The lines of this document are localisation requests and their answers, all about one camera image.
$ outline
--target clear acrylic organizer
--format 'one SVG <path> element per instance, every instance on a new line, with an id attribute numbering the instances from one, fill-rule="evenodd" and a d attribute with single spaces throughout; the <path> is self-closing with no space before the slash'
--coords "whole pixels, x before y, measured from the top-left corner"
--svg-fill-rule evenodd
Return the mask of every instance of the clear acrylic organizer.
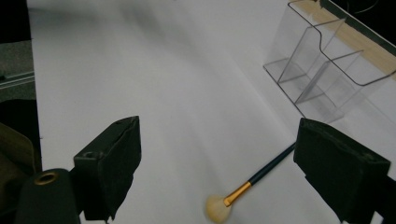
<path id="1" fill-rule="evenodd" d="M 328 0 L 288 3 L 264 69 L 306 118 L 340 119 L 396 71 L 396 48 Z"/>

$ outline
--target screw hole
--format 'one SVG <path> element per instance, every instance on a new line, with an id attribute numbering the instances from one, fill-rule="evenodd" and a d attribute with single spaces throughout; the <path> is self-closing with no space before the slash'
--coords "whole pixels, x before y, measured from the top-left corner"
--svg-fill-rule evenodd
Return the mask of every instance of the screw hole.
<path id="1" fill-rule="evenodd" d="M 83 154 L 86 158 L 93 158 L 93 159 L 102 159 L 103 153 L 102 152 L 86 152 Z"/>
<path id="2" fill-rule="evenodd" d="M 36 185 L 47 185 L 52 183 L 58 178 L 58 174 L 55 172 L 44 173 L 43 175 L 39 176 L 35 179 Z"/>

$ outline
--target brush bristles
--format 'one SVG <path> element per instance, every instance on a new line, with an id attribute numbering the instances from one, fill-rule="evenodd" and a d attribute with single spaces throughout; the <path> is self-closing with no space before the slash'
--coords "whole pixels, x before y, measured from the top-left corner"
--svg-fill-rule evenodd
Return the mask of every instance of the brush bristles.
<path id="1" fill-rule="evenodd" d="M 210 195 L 206 200 L 206 213 L 210 220 L 215 223 L 223 223 L 230 215 L 231 206 L 224 204 L 224 197 Z"/>

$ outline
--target clear plastic container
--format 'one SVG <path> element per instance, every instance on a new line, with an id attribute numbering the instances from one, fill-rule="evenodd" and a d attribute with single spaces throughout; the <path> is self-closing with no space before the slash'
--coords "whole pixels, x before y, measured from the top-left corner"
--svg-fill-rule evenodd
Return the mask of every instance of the clear plastic container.
<path id="1" fill-rule="evenodd" d="M 396 71 L 396 48 L 330 1 L 288 3 L 265 70 L 303 116 L 331 122 Z"/>

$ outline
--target gold ferrule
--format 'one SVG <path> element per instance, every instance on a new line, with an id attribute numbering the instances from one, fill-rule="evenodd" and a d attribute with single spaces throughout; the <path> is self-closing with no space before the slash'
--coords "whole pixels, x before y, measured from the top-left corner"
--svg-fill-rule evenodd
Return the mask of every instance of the gold ferrule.
<path id="1" fill-rule="evenodd" d="M 230 195 L 228 195 L 227 197 L 225 197 L 224 199 L 224 204 L 225 206 L 229 207 L 231 206 L 231 204 L 233 204 L 233 202 L 239 198 L 239 196 L 241 196 L 242 194 L 244 194 L 248 189 L 250 189 L 251 184 L 250 182 L 246 182 L 245 184 L 243 184 L 241 187 L 239 187 L 238 189 L 236 189 L 233 193 L 231 193 Z"/>

